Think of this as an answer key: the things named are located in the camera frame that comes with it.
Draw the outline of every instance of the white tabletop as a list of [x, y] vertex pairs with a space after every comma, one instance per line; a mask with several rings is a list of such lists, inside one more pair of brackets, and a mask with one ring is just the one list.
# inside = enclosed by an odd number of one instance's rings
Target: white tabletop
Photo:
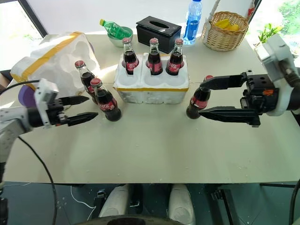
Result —
[[[115, 96], [122, 118], [108, 121], [92, 101], [72, 106], [68, 116], [99, 112], [73, 127], [34, 129], [22, 137], [47, 164], [56, 183], [240, 183], [291, 181], [300, 176], [300, 127], [290, 112], [261, 116], [261, 126], [189, 119], [185, 110], [206, 75], [235, 75], [251, 68], [265, 73], [246, 40], [232, 52], [215, 52], [200, 40], [185, 47], [190, 88], [179, 105], [126, 104], [112, 88], [114, 68], [122, 48], [105, 35], [88, 35], [95, 48], [104, 82]], [[137, 43], [137, 53], [148, 47]], [[240, 107], [243, 88], [212, 91], [208, 108]], [[13, 101], [18, 89], [1, 96]], [[5, 180], [49, 182], [35, 156], [17, 140], [9, 157]]]

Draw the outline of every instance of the robotic arm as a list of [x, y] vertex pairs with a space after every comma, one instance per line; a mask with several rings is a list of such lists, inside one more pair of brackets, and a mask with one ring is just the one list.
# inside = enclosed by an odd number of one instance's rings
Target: robotic arm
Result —
[[247, 123], [253, 127], [260, 125], [259, 116], [280, 116], [286, 110], [296, 110], [300, 114], [300, 76], [289, 47], [277, 34], [257, 49], [267, 75], [253, 75], [251, 70], [240, 75], [213, 77], [200, 86], [212, 90], [241, 87], [246, 82], [240, 99], [241, 109], [233, 106], [218, 106], [200, 110], [199, 114], [222, 122]]
[[[23, 106], [0, 110], [0, 195], [3, 192], [2, 182], [4, 167], [15, 139], [33, 128], [67, 124], [73, 126], [95, 118], [97, 112], [85, 112], [68, 117], [64, 114], [65, 105], [77, 105], [88, 100], [84, 96], [71, 96], [55, 99], [58, 94], [56, 84], [41, 79], [35, 91], [36, 108]], [[0, 224], [6, 224], [8, 218], [8, 201], [0, 199]]]

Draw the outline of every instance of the green plastic bottle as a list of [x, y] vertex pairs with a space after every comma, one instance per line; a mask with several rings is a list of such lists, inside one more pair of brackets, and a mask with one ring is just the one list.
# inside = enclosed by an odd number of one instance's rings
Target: green plastic bottle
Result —
[[100, 25], [104, 26], [104, 28], [107, 30], [107, 32], [111, 36], [113, 36], [113, 37], [115, 37], [119, 40], [122, 40], [123, 38], [129, 38], [131, 36], [130, 32], [123, 29], [122, 27], [120, 27], [115, 22], [105, 21], [105, 20], [101, 19], [100, 20]]

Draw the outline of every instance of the floor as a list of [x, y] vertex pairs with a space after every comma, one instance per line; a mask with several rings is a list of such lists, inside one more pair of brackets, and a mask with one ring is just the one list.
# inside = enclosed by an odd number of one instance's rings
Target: floor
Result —
[[[88, 184], [72, 187], [79, 201], [93, 206], [97, 191], [105, 188], [110, 193], [116, 185]], [[195, 209], [197, 225], [220, 225], [213, 223], [206, 186], [187, 185]], [[70, 186], [56, 185], [58, 193], [57, 225], [73, 225], [87, 219], [91, 209], [73, 200]], [[240, 219], [240, 225], [288, 224], [289, 202], [292, 188], [261, 187], [259, 184], [226, 184]], [[167, 184], [144, 184], [143, 214], [166, 217], [170, 186]], [[49, 184], [7, 182], [2, 197], [9, 199], [8, 225], [50, 224], [53, 215], [53, 196]], [[218, 200], [223, 225], [228, 225], [223, 201]], [[300, 217], [300, 195], [297, 196], [295, 217]]]

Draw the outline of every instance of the glass bottle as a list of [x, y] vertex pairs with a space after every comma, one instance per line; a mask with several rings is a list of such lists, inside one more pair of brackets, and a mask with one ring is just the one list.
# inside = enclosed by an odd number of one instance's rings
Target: glass bottle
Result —
[[[204, 81], [211, 79], [212, 77], [213, 76], [208, 75], [205, 77]], [[199, 110], [204, 109], [207, 106], [209, 98], [210, 89], [202, 87], [197, 88], [187, 107], [187, 116], [191, 119], [199, 118]]]
[[176, 39], [173, 52], [166, 68], [167, 73], [170, 75], [178, 75], [179, 69], [182, 67], [182, 46], [183, 40], [180, 38]]
[[95, 90], [99, 108], [105, 113], [106, 118], [110, 121], [118, 121], [122, 114], [111, 92], [106, 89], [99, 78], [92, 79], [90, 84]]
[[158, 39], [150, 39], [150, 51], [146, 66], [150, 69], [151, 75], [159, 75], [163, 72], [163, 66], [160, 60], [158, 50]]
[[97, 104], [97, 100], [95, 97], [94, 89], [92, 88], [90, 81], [93, 78], [96, 78], [95, 75], [86, 67], [84, 61], [78, 60], [75, 62], [75, 67], [78, 69], [81, 82], [84, 85], [85, 91], [92, 97], [92, 100], [95, 104]]
[[131, 40], [130, 38], [126, 37], [123, 38], [123, 45], [124, 45], [124, 63], [126, 71], [129, 75], [133, 75], [133, 70], [139, 65], [139, 60], [136, 57], [135, 52], [131, 47]]

